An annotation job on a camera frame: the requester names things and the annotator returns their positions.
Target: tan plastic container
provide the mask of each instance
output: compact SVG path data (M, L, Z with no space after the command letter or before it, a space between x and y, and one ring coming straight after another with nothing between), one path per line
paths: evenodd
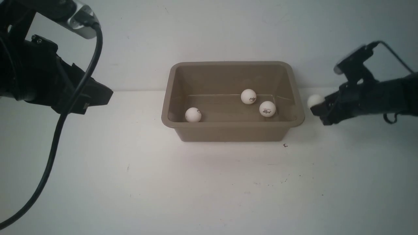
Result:
M246 105L241 93L252 89L257 100ZM260 104L275 103L272 117ZM186 110L202 113L188 123ZM182 141L280 141L305 119L292 68L283 62L185 62L174 65L168 78L161 119Z

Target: black cable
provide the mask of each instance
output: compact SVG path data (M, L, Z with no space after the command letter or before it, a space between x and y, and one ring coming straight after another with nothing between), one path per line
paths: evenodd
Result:
M52 170L52 165L54 164L56 151L58 149L58 142L61 135L62 128L64 126L64 122L68 116L68 114L71 112L71 109L74 106L74 103L76 102L78 96L83 91L84 86L89 81L91 75L93 74L94 69L96 68L96 65L99 61L100 54L102 52L103 47L103 34L102 30L100 28L99 23L94 23L91 25L91 28L94 29L97 33L97 43L96 43L96 49L94 50L93 58L90 62L89 67L86 70L86 73L84 74L83 78L81 79L80 83L78 84L77 88L75 89L73 95L70 97L69 101L64 106L64 109L62 110L61 115L59 116L54 137L52 139L52 145L51 145L51 151L49 152L49 158L48 162L46 164L45 171L42 175L41 181L38 184L38 187L36 188L35 192L33 193L32 197L28 200L28 202L12 217L5 220L4 222L0 223L0 230L6 228L7 226L13 224L18 220L20 217L22 217L36 202L39 195L41 194L43 188L46 185L46 182L48 181L48 177Z
M376 43L380 43L386 47L388 51L392 53L392 55L403 65L403 67L408 70L410 73L414 73L414 71L396 54L394 50L384 41L375 41Z

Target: white ball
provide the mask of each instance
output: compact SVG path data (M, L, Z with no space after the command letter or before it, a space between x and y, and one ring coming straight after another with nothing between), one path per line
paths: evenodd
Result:
M197 108L189 108L184 116L189 123L198 123L202 118L202 114Z
M260 104L259 110L261 115L263 115L266 118L269 118L276 113L276 106L271 101L264 101Z
M241 93L241 100L246 105L254 103L256 99L257 94L251 89L246 89Z
M319 105L325 101L325 98L322 95L311 95L308 98L308 108L312 108L315 105Z

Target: white wall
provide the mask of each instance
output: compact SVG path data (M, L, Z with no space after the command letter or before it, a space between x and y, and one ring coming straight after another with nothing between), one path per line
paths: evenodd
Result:
M104 51L94 78L115 90L163 90L182 61L288 62L302 87L336 86L334 64L363 43L388 42L418 69L416 0L84 0L98 15ZM59 45L86 69L95 40L37 15L29 36ZM367 64L378 79L406 75L382 48Z

